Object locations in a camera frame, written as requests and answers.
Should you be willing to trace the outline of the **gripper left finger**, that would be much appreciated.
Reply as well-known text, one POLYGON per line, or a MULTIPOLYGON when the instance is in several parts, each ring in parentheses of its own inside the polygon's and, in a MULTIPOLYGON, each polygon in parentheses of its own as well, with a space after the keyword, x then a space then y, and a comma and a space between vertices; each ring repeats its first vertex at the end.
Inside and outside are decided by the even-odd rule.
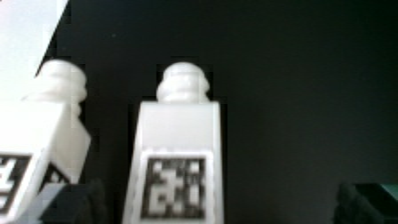
POLYGON ((24 224, 109 224, 102 181, 49 184, 24 212, 24 224))

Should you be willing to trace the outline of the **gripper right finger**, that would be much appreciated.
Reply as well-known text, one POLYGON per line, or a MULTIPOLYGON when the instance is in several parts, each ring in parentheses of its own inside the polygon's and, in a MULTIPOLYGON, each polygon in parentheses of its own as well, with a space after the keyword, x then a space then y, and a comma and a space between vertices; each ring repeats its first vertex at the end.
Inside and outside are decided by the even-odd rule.
POLYGON ((344 183, 335 224, 398 224, 398 184, 344 183))

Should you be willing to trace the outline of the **white leg behind arm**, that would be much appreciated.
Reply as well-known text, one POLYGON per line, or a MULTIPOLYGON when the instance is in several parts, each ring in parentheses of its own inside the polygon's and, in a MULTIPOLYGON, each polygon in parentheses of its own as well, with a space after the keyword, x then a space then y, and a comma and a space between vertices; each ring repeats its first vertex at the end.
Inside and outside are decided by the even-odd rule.
POLYGON ((24 99, 0 103, 0 224, 20 218, 47 184, 81 180, 91 144, 86 83, 79 66, 52 60, 24 99))

